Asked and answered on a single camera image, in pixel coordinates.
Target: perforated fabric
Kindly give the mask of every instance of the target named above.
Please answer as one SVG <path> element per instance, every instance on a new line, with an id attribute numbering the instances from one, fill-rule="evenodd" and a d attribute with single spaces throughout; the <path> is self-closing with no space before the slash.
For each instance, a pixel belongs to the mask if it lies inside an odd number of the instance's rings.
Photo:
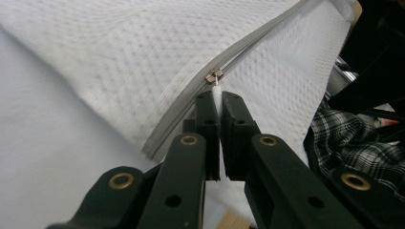
<path id="1" fill-rule="evenodd" d="M 3 0 L 0 23 L 140 150 L 199 70 L 298 2 Z"/>
<path id="2" fill-rule="evenodd" d="M 331 2 L 309 0 L 221 82 L 225 90 L 244 98 L 262 133 L 282 138 L 303 161 L 304 138 L 349 27 Z M 243 182 L 208 182 L 207 192 L 253 220 Z"/>

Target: metal zipper slider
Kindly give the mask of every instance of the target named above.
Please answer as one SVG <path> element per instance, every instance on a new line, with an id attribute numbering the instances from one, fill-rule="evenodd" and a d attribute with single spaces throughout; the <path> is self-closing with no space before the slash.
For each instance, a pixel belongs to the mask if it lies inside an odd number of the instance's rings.
<path id="1" fill-rule="evenodd" d="M 224 78 L 224 72 L 220 69 L 211 71 L 206 77 L 205 81 L 208 84 L 218 85 L 218 81 Z"/>

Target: zipper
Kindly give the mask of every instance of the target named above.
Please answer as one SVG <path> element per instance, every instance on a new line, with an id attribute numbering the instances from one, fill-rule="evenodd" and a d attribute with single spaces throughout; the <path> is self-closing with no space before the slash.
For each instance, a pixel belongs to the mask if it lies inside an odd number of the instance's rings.
<path id="1" fill-rule="evenodd" d="M 236 42 L 199 71 L 161 118 L 153 133 L 146 140 L 142 152 L 156 162 L 161 162 L 168 149 L 168 147 L 161 146 L 169 146 L 171 139 L 181 133 L 181 122 L 193 116 L 195 96 L 210 89 L 211 85 L 215 83 L 216 77 L 218 77 L 218 80 L 224 78 L 226 72 L 242 61 L 246 53 L 271 31 L 274 25 L 292 14 L 304 2 L 300 1 L 293 7 L 293 10 L 287 10 L 278 18 L 271 20 L 244 39 Z"/>

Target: plaid shirt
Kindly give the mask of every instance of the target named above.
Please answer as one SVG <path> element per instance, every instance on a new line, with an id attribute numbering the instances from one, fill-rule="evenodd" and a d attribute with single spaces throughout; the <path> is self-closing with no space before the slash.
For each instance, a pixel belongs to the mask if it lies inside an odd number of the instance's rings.
<path id="1" fill-rule="evenodd" d="M 310 125 L 313 151 L 326 176 L 340 165 L 363 172 L 405 201 L 405 149 L 378 142 L 375 128 L 354 114 L 321 105 Z"/>

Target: plaid fabric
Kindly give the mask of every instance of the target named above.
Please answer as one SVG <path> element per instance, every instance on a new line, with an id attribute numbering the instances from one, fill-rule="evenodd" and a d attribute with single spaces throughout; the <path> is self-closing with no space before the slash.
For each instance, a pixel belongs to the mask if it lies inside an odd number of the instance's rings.
<path id="1" fill-rule="evenodd" d="M 339 166 L 361 171 L 405 201 L 405 149 L 380 143 L 375 128 L 354 114 L 321 105 L 310 126 L 321 173 Z"/>

